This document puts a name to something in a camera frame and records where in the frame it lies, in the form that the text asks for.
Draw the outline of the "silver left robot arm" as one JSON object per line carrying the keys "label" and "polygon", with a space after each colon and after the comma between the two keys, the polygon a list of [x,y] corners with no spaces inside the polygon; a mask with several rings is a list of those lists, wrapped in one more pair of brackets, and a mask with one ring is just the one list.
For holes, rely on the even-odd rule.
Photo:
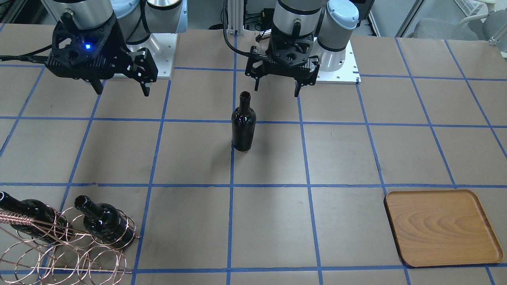
{"label": "silver left robot arm", "polygon": [[266,51],[252,46],[247,53],[246,76],[268,75],[295,80],[294,96],[325,74],[340,70],[347,59],[347,45],[360,20],[349,0],[278,0]]}

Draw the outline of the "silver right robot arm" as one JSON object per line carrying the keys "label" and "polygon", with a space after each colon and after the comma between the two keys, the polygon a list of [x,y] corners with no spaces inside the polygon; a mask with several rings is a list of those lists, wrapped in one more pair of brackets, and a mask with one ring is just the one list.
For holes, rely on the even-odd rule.
{"label": "silver right robot arm", "polygon": [[57,21],[46,68],[83,80],[96,94],[116,74],[136,80],[144,96],[162,74],[168,36],[188,29],[184,0],[45,0]]}

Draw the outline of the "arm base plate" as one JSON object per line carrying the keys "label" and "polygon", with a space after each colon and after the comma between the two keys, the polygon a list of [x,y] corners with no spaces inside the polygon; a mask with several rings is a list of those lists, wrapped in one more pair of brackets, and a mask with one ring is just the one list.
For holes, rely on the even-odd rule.
{"label": "arm base plate", "polygon": [[173,61],[175,57],[178,34],[151,34],[150,37],[138,45],[127,45],[134,52],[141,48],[150,50],[158,69],[158,79],[172,77]]}
{"label": "arm base plate", "polygon": [[317,40],[312,53],[319,58],[319,72],[316,82],[319,84],[359,84],[360,72],[357,67],[351,42],[344,50],[331,52],[322,48]]}

